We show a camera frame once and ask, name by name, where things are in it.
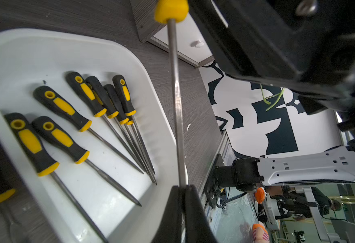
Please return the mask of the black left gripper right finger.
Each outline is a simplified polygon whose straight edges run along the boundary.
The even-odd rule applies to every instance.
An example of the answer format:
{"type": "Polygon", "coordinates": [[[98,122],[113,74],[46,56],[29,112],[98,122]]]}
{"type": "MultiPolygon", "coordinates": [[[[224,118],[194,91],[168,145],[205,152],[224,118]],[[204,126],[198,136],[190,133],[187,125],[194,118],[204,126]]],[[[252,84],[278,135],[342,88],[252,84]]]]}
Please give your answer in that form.
{"type": "Polygon", "coordinates": [[[186,243],[217,243],[204,214],[196,187],[188,185],[184,193],[186,243]]]}

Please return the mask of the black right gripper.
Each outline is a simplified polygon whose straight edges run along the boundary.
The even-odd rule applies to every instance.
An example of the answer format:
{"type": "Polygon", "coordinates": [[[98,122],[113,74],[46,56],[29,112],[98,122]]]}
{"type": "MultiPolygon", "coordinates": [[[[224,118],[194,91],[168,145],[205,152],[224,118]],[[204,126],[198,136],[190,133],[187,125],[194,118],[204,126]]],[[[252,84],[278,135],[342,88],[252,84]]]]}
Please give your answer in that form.
{"type": "Polygon", "coordinates": [[[298,93],[307,114],[355,113],[355,1],[189,1],[227,76],[298,93]]]}

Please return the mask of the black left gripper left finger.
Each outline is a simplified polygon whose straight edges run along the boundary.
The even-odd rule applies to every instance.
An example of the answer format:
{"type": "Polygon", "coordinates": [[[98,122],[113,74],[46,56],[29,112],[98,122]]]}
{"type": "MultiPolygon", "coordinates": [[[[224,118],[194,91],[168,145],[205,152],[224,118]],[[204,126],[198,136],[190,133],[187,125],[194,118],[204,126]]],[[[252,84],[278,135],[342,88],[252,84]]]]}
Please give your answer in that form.
{"type": "Polygon", "coordinates": [[[183,198],[179,186],[171,188],[168,201],[152,243],[180,243],[182,235],[183,198]]]}

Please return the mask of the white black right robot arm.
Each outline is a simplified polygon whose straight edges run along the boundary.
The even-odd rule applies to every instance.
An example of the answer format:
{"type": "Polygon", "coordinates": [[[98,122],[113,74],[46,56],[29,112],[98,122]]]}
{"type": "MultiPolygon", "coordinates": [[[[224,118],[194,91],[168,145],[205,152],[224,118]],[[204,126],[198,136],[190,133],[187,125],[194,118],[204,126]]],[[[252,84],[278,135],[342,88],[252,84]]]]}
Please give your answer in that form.
{"type": "Polygon", "coordinates": [[[355,183],[355,1],[189,1],[215,60],[231,78],[288,88],[307,114],[334,110],[353,139],[325,152],[248,158],[214,172],[245,189],[314,182],[355,183]]]}

